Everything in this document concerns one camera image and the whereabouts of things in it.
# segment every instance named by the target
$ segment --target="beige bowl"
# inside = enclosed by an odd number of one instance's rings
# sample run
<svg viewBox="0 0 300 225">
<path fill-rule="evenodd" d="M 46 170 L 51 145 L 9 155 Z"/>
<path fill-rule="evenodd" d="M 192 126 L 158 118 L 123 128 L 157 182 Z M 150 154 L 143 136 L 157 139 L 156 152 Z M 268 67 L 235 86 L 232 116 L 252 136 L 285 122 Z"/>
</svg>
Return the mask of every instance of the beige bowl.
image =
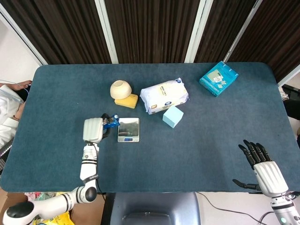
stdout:
<svg viewBox="0 0 300 225">
<path fill-rule="evenodd" d="M 115 81 L 111 85 L 111 97 L 113 99 L 124 99 L 131 94 L 131 87 L 126 81 Z"/>
</svg>

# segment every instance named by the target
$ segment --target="table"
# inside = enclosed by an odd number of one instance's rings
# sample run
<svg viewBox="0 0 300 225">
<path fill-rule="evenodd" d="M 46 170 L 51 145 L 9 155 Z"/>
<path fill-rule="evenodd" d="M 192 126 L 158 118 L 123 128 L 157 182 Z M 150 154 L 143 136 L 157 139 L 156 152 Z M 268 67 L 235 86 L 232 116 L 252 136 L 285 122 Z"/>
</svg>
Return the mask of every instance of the table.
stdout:
<svg viewBox="0 0 300 225">
<path fill-rule="evenodd" d="M 9 192 L 71 191 L 79 179 L 85 119 L 103 113 L 139 117 L 139 143 L 118 143 L 117 129 L 100 143 L 103 192 L 245 191 L 232 179 L 256 183 L 238 148 L 243 139 L 264 145 L 290 190 L 300 190 L 300 152 L 271 69 L 228 63 L 240 74 L 219 97 L 198 80 L 215 63 L 47 65 L 37 69 L 1 178 Z M 110 85 L 126 80 L 133 93 L 181 77 L 190 100 L 172 129 L 164 112 L 148 115 L 115 105 Z"/>
</svg>

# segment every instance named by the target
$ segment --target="wet wipes package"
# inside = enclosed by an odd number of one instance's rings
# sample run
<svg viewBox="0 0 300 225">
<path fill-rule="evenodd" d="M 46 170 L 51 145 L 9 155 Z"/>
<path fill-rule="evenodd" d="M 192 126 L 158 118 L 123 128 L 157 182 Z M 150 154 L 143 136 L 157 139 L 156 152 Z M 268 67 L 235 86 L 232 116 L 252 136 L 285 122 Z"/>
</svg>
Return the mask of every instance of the wet wipes package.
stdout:
<svg viewBox="0 0 300 225">
<path fill-rule="evenodd" d="M 239 74 L 237 72 L 223 61 L 220 61 L 199 80 L 199 83 L 217 97 L 228 88 L 238 76 Z"/>
<path fill-rule="evenodd" d="M 180 105 L 188 100 L 188 92 L 180 78 L 167 81 L 141 90 L 140 97 L 149 114 Z"/>
</svg>

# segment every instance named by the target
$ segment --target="white package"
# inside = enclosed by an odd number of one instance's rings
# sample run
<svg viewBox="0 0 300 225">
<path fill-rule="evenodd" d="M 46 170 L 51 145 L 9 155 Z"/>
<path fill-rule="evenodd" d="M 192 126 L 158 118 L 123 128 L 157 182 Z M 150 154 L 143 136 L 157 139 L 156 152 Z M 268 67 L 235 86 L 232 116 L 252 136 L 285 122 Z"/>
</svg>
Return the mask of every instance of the white package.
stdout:
<svg viewBox="0 0 300 225">
<path fill-rule="evenodd" d="M 180 78 L 167 81 L 141 90 L 140 97 L 149 114 L 180 105 L 188 100 L 188 92 Z"/>
</svg>

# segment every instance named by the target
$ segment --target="blue box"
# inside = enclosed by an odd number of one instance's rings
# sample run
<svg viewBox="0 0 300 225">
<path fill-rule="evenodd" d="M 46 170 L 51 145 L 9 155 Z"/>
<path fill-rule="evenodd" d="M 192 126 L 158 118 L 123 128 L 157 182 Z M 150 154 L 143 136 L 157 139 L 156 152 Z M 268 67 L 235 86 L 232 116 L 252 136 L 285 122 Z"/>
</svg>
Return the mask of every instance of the blue box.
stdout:
<svg viewBox="0 0 300 225">
<path fill-rule="evenodd" d="M 238 76 L 239 74 L 237 72 L 227 66 L 223 61 L 220 61 L 199 80 L 199 83 L 217 97 L 228 88 Z"/>
<path fill-rule="evenodd" d="M 178 122 L 181 120 L 183 116 L 183 112 L 176 108 L 175 106 L 171 106 L 163 115 L 163 121 L 167 123 L 170 127 L 174 128 Z"/>
</svg>

